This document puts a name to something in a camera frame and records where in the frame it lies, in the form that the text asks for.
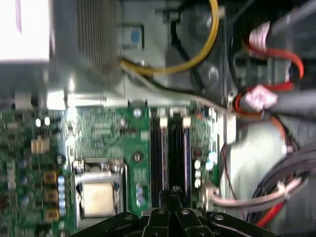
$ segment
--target electronic component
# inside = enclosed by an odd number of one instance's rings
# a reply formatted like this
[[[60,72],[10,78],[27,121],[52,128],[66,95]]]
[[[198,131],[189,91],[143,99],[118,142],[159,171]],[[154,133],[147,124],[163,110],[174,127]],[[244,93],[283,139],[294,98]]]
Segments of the electronic component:
[[[15,123],[15,111],[1,112],[0,216],[8,225],[7,236],[74,234],[127,209],[140,216],[151,200],[150,119],[148,108],[141,110],[135,118],[130,108],[77,108],[72,131],[70,109],[23,111],[23,122]],[[121,118],[135,136],[119,133]],[[60,133],[52,136],[52,131]],[[117,157],[129,162],[128,173]],[[38,226],[43,221],[48,225]]]
[[[64,165],[66,163],[66,157],[62,154],[58,154],[57,156],[54,157],[54,163],[58,166]]]
[[[49,234],[50,228],[51,228],[50,224],[36,225],[36,228],[35,228],[36,237],[47,236]]]
[[[49,209],[46,211],[46,221],[59,221],[59,211],[58,209]]]
[[[194,177],[196,179],[199,179],[201,177],[201,171],[200,170],[196,170],[195,173],[194,173]]]
[[[83,183],[82,201],[85,218],[107,217],[114,212],[114,187],[112,183]]]
[[[191,127],[191,118],[184,117],[182,120],[183,126],[183,143],[184,143],[184,194],[185,194],[185,201],[184,205],[190,206],[191,205],[191,137],[190,137],[190,127]]]
[[[6,237],[9,234],[8,226],[0,226],[0,236]]]
[[[8,140],[13,142],[15,140],[15,134],[8,134]]]
[[[152,118],[150,133],[152,206],[159,205],[159,192],[168,189],[168,157],[167,157],[168,118]]]
[[[45,201],[46,202],[58,202],[58,191],[57,190],[48,190],[45,191]]]
[[[194,149],[193,150],[193,157],[200,157],[202,156],[202,150],[201,149]]]
[[[29,197],[28,196],[24,196],[21,198],[21,205],[22,206],[27,206],[29,204]]]
[[[15,130],[19,128],[19,125],[16,122],[8,122],[6,128],[9,130]]]
[[[0,212],[3,212],[10,206],[9,196],[0,195]]]
[[[44,183],[46,184],[55,184],[57,183],[57,172],[56,171],[49,171],[46,172],[43,176]]]
[[[198,189],[199,187],[201,187],[201,179],[195,179],[194,181],[194,187],[196,189]]]
[[[123,160],[86,158],[74,161],[73,170],[77,228],[87,228],[124,210],[123,189],[128,185]]]
[[[145,205],[146,201],[145,201],[145,198],[143,196],[138,196],[137,199],[136,199],[136,205],[138,207],[141,207],[143,205]]]
[[[140,184],[136,185],[136,197],[143,195],[144,189]]]
[[[201,161],[196,160],[194,161],[194,169],[200,169],[201,168]]]
[[[49,151],[50,138],[38,137],[36,140],[31,141],[32,154],[43,154]]]

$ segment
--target screw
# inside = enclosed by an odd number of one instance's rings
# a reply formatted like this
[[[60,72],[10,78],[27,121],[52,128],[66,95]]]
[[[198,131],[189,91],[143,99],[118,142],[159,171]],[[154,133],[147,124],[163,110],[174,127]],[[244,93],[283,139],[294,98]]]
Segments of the screw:
[[[61,164],[63,162],[63,159],[61,156],[57,156],[57,163]]]
[[[166,212],[164,210],[159,210],[157,213],[158,214],[165,214]]]
[[[134,117],[135,118],[139,118],[141,115],[142,115],[142,111],[141,111],[141,109],[135,109],[134,111],[133,111],[133,114],[134,114]]]
[[[224,219],[224,217],[221,216],[221,215],[216,215],[215,219],[218,220],[218,221],[222,221]]]
[[[126,221],[130,221],[131,219],[133,219],[133,217],[131,215],[125,216],[124,220]]]
[[[180,191],[181,187],[180,186],[173,186],[172,189],[175,190],[175,191]]]
[[[183,210],[181,211],[181,213],[182,213],[183,215],[188,215],[188,214],[190,213],[190,211],[187,210],[187,209],[183,209]]]

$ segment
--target black wire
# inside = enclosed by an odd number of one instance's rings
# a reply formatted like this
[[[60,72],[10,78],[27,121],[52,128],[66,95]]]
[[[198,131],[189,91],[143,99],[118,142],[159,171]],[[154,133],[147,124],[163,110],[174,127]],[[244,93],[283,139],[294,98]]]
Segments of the black wire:
[[[277,182],[285,177],[288,177],[297,170],[300,174],[296,177],[305,179],[311,172],[315,171],[316,167],[316,143],[312,143],[302,147],[300,150],[285,156],[265,175],[259,183],[253,198],[261,197],[270,194],[276,187]],[[261,212],[249,213],[247,221],[250,223],[256,222],[261,216]]]
[[[235,87],[238,89],[239,92],[245,93],[246,89],[241,85],[240,78],[238,78],[235,68],[234,68],[233,45],[234,45],[234,37],[231,38],[231,41],[228,47],[228,67],[232,75],[232,80]]]
[[[127,58],[124,58],[124,57],[122,57],[122,58],[125,61],[127,61],[128,63],[137,65],[136,63],[132,62],[131,60],[129,60]],[[223,106],[222,99],[221,99],[221,96],[219,94],[202,93],[202,92],[197,92],[197,91],[193,91],[193,90],[189,90],[189,89],[178,89],[178,88],[173,88],[173,87],[166,87],[166,86],[163,86],[160,83],[156,82],[153,77],[143,76],[143,78],[146,79],[154,87],[156,87],[160,90],[197,96],[197,97],[203,98],[205,100],[208,100],[208,101],[212,102],[213,104],[216,104],[219,107],[226,108],[225,106]]]
[[[179,52],[180,56],[182,57],[182,59],[187,62],[190,60],[190,57],[187,54],[187,52],[185,51],[185,49],[183,48],[181,41],[178,38],[177,24],[178,24],[177,21],[171,22],[171,46],[176,48],[177,51]],[[202,81],[200,74],[198,73],[196,66],[190,68],[190,72],[194,76],[194,79],[197,82],[199,88],[201,90],[204,90],[205,86],[204,86],[204,83]]]

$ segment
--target cable bundle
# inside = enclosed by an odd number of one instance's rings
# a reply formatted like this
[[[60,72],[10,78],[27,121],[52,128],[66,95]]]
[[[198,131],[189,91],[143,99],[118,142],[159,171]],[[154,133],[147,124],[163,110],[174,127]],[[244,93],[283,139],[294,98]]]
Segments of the cable bundle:
[[[312,143],[281,159],[262,179],[253,194],[253,198],[258,198],[270,194],[271,192],[273,192],[273,190],[277,189],[277,184],[280,180],[291,177],[293,173],[296,173],[295,177],[306,180],[309,175],[315,172],[315,170],[316,143]],[[275,206],[273,209],[273,213],[278,213],[282,206],[283,203]],[[247,220],[251,223],[256,222],[258,216],[260,216],[259,213],[249,214]]]

